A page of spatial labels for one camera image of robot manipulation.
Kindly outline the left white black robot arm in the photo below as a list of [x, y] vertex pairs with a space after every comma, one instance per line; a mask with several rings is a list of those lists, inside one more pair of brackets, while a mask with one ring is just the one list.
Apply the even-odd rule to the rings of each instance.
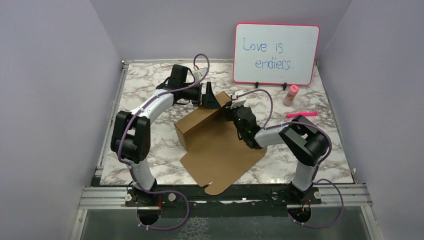
[[140, 106], [131, 111], [121, 110], [116, 114], [110, 148], [118, 161], [125, 164], [132, 178], [132, 188], [144, 205], [152, 205], [157, 200], [156, 179], [146, 160], [151, 148], [151, 125], [167, 109], [179, 100], [187, 100], [195, 107], [219, 109], [211, 82], [206, 83], [202, 92], [202, 80], [209, 68], [189, 67], [175, 64], [171, 74], [160, 83]]

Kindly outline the brown cardboard box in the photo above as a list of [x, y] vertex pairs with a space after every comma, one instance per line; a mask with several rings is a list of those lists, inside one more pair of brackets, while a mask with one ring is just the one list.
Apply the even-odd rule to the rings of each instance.
[[223, 193], [267, 152], [266, 148], [251, 149], [239, 140], [236, 127], [225, 119], [223, 107], [198, 107], [174, 127], [186, 150], [181, 164], [211, 196]]

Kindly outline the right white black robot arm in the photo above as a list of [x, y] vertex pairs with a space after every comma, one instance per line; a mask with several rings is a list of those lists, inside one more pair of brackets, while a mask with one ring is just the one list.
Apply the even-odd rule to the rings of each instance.
[[259, 127], [251, 108], [243, 105], [224, 106], [227, 121], [233, 122], [237, 137], [251, 149], [260, 150], [274, 145], [286, 145], [297, 159], [295, 174], [288, 190], [289, 199], [300, 204], [309, 196], [309, 190], [319, 165], [331, 150], [331, 138], [305, 116], [298, 115], [289, 122], [270, 127]]

